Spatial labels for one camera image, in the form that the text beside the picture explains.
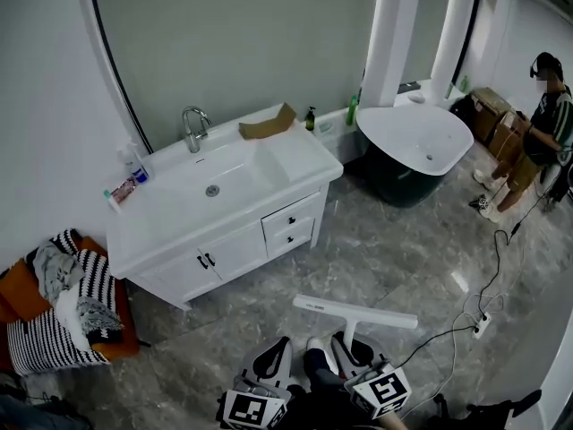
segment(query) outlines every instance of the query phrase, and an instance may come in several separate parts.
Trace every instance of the freestanding bathtub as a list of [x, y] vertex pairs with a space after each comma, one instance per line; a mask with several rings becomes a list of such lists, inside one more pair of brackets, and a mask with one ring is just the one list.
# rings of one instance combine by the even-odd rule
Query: freestanding bathtub
[[459, 118], [428, 105], [365, 108], [356, 122], [367, 143], [366, 176], [382, 200], [398, 207], [429, 196], [474, 143]]

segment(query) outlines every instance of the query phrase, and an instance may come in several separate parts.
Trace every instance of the dark green bathtub base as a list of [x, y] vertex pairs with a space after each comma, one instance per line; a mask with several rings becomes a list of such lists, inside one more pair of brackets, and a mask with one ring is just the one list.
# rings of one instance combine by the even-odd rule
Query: dark green bathtub base
[[371, 189], [395, 207], [413, 207], [427, 198], [444, 176], [428, 176], [396, 161], [370, 143], [363, 156], [363, 170]]

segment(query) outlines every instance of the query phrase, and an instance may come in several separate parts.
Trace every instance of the bathroom vanity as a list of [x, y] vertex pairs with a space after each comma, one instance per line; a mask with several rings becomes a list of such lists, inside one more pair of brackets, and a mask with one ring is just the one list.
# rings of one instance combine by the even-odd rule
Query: bathroom vanity
[[210, 130], [201, 149], [178, 142], [145, 159], [151, 180], [107, 215], [111, 273], [183, 310], [187, 302], [310, 242], [316, 245], [329, 182], [342, 166], [296, 120], [245, 140], [239, 123]]

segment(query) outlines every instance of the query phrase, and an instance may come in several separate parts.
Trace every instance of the gray tile floor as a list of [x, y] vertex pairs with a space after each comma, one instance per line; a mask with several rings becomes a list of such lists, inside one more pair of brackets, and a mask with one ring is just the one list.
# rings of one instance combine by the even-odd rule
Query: gray tile floor
[[[292, 307], [296, 293], [417, 314], [420, 323], [413, 331], [359, 325], [397, 364], [433, 334], [450, 329], [468, 295], [495, 272], [496, 227], [467, 207], [482, 191], [471, 177], [474, 167], [493, 167], [477, 145], [430, 198], [408, 210], [382, 203], [362, 180], [346, 173], [330, 187], [317, 247], [299, 247], [196, 298], [186, 314], [130, 286], [138, 334], [153, 347], [111, 366], [33, 378], [30, 386], [51, 381], [96, 429], [217, 428], [217, 398], [249, 349], [287, 335], [300, 357], [310, 336], [327, 336], [341, 326], [339, 319]], [[532, 190], [502, 226], [511, 230], [534, 201]], [[481, 398], [543, 290], [570, 266], [572, 226], [573, 206], [565, 199], [550, 214], [532, 211], [511, 245], [500, 245], [500, 277], [487, 293], [507, 291], [503, 311], [500, 298], [492, 302], [488, 310], [499, 312], [480, 341], [469, 331], [456, 336], [456, 372], [443, 391], [453, 412]], [[467, 282], [467, 293], [452, 274]], [[466, 310], [476, 312], [476, 304], [471, 298]], [[469, 323], [461, 317], [456, 326]], [[405, 366], [414, 389], [406, 410], [431, 397], [449, 377], [452, 355], [448, 335]], [[294, 368], [301, 370], [300, 360]], [[406, 422], [417, 428], [434, 413], [434, 404], [426, 403]]]

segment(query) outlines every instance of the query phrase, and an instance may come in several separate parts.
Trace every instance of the white sink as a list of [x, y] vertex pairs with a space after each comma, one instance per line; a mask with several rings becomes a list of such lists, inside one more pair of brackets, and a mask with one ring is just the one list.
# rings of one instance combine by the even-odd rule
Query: white sink
[[[151, 180], [107, 218], [114, 271], [248, 212], [268, 215], [273, 202], [339, 177], [342, 166], [298, 122], [266, 139], [243, 139], [239, 122], [271, 118], [279, 108], [209, 129], [197, 153], [178, 142], [147, 157]], [[210, 186], [217, 195], [207, 195]]]

